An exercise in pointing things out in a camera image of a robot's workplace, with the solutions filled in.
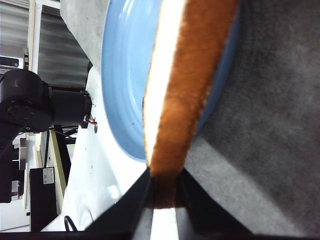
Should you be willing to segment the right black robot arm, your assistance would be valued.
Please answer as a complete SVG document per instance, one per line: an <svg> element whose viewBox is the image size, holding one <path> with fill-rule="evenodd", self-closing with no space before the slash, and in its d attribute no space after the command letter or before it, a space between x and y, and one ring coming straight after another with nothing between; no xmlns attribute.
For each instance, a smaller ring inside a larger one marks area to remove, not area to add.
<svg viewBox="0 0 320 240"><path fill-rule="evenodd" d="M84 126L92 102L88 93L52 90L41 78L23 69L0 79L0 201L11 198L12 142L19 133L43 132L53 124ZM253 234L215 202L183 169L170 183L156 181L147 169L112 207L86 230L13 233L6 240L145 240L151 211L173 197L182 208L184 239L247 240Z"/></svg>

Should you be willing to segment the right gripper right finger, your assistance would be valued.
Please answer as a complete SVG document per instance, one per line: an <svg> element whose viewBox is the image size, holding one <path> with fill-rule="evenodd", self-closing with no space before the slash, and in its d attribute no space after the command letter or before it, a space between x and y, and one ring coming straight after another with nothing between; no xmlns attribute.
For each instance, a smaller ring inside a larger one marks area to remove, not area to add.
<svg viewBox="0 0 320 240"><path fill-rule="evenodd" d="M213 200L186 169L176 180L175 211L180 240L244 240L253 237L253 233Z"/></svg>

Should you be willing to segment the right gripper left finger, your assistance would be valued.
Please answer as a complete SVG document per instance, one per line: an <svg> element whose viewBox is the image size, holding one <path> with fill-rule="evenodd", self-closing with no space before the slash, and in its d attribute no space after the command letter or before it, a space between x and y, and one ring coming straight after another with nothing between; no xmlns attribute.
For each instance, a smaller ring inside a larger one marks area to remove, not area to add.
<svg viewBox="0 0 320 240"><path fill-rule="evenodd" d="M91 240L149 240L151 229L152 177L147 168L84 232Z"/></svg>

